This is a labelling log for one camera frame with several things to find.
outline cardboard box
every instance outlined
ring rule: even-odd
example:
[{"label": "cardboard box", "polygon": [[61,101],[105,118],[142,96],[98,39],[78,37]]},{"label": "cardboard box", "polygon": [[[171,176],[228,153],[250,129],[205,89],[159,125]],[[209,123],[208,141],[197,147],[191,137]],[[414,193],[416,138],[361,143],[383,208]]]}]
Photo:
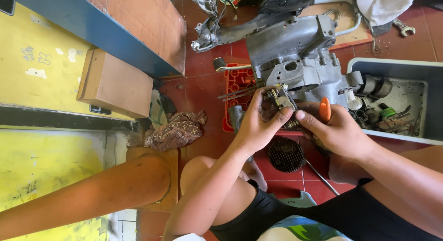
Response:
[{"label": "cardboard box", "polygon": [[77,101],[132,118],[149,116],[154,80],[102,49],[86,53]]}]

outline bare foot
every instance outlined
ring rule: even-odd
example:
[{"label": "bare foot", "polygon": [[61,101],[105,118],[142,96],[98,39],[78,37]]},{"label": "bare foot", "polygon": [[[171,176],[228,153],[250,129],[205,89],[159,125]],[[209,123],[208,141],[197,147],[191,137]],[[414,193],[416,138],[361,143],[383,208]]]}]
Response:
[{"label": "bare foot", "polygon": [[268,184],[264,180],[263,174],[260,171],[260,169],[257,166],[257,163],[255,163],[254,160],[247,161],[244,165],[242,170],[246,173],[246,175],[249,177],[249,179],[253,179],[257,182],[259,188],[266,192],[268,190]]}]

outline rubber mount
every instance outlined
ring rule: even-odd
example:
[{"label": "rubber mount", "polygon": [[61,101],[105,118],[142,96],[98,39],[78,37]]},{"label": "rubber mount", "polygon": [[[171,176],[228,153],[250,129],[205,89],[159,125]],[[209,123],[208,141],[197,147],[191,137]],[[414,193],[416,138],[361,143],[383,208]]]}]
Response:
[{"label": "rubber mount", "polygon": [[217,70],[221,67],[225,67],[226,63],[224,61],[224,58],[218,57],[218,58],[212,60],[212,65],[214,66],[214,69]]},{"label": "rubber mount", "polygon": [[268,159],[275,169],[284,173],[296,172],[306,164],[301,146],[288,138],[278,139],[271,144]]}]

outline wrench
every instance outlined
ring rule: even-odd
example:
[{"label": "wrench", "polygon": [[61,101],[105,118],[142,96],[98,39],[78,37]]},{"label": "wrench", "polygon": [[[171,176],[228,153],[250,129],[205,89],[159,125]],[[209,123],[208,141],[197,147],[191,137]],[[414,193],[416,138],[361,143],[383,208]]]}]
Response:
[{"label": "wrench", "polygon": [[407,26],[405,23],[401,22],[400,20],[398,20],[398,18],[394,19],[393,22],[398,28],[400,28],[400,33],[404,36],[407,37],[406,32],[407,31],[412,31],[411,34],[415,34],[415,28],[413,27],[409,27]]}]

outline white cap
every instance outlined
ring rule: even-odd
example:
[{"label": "white cap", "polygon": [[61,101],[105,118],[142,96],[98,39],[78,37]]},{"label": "white cap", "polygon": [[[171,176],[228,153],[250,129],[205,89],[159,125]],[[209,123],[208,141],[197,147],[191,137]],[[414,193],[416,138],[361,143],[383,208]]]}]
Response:
[{"label": "white cap", "polygon": [[371,26],[391,22],[412,3],[413,0],[357,0],[358,9],[369,20]]}]

